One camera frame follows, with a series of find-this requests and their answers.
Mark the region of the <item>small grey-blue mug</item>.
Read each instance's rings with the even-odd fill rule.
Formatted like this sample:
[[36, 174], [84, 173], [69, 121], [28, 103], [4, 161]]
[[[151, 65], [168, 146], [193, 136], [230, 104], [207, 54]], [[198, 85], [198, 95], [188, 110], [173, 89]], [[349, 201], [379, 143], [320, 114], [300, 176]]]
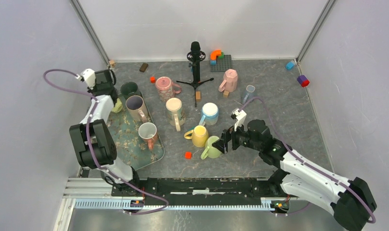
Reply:
[[253, 98], [255, 96], [255, 90], [255, 86], [247, 85], [241, 97], [241, 104], [245, 104], [247, 101]]

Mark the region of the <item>dark green mug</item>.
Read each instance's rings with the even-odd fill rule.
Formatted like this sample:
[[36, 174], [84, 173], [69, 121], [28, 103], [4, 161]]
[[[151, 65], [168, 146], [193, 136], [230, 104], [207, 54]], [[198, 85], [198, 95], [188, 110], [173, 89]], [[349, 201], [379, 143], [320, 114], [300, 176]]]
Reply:
[[124, 83], [120, 88], [120, 92], [125, 100], [134, 95], [143, 96], [135, 82]]

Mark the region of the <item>salmon flower mug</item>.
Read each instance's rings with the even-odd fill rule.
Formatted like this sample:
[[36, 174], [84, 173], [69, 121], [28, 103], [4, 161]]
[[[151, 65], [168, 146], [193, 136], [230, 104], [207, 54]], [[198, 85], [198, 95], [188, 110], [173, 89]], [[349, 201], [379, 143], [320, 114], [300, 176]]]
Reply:
[[138, 134], [147, 143], [149, 150], [152, 151], [155, 143], [158, 141], [156, 125], [151, 122], [143, 123], [138, 129]]

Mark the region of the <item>iridescent pink mug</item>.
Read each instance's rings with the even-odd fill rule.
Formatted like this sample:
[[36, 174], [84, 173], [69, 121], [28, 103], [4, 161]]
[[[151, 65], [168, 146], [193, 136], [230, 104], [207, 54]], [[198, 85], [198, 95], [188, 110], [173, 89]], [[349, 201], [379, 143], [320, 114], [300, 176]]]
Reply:
[[133, 95], [127, 98], [126, 108], [135, 121], [148, 122], [148, 110], [143, 97]]

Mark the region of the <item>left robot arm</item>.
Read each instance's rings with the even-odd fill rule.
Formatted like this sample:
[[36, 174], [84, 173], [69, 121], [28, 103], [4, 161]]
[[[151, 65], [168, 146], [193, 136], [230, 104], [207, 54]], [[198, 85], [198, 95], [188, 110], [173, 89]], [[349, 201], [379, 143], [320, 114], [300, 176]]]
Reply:
[[117, 193], [138, 195], [142, 189], [138, 174], [117, 159], [117, 148], [106, 124], [118, 101], [114, 72], [87, 68], [77, 79], [86, 83], [87, 92], [92, 95], [86, 116], [69, 129], [78, 163], [81, 167], [99, 170]]

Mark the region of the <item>yellow-green octagonal mug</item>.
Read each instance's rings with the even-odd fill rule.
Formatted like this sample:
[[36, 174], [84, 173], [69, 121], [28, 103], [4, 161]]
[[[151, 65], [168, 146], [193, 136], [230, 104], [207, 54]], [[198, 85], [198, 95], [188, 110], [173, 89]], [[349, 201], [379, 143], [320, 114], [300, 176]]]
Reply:
[[123, 103], [122, 103], [122, 101], [121, 101], [120, 98], [117, 98], [117, 101], [116, 101], [114, 107], [112, 108], [111, 112], [113, 112], [113, 113], [119, 113], [119, 112], [121, 112], [122, 110], [123, 110]]

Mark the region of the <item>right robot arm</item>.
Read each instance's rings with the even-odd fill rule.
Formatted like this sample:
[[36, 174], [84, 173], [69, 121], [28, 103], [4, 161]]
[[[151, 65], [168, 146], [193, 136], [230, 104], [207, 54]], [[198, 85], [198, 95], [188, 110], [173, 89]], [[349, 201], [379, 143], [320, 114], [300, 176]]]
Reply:
[[247, 126], [232, 126], [222, 132], [212, 146], [220, 152], [243, 146], [258, 151], [259, 157], [277, 168], [270, 177], [269, 192], [284, 193], [314, 204], [331, 214], [348, 231], [360, 231], [367, 223], [375, 223], [375, 199], [366, 181], [350, 180], [333, 173], [272, 136], [263, 120], [252, 120]]

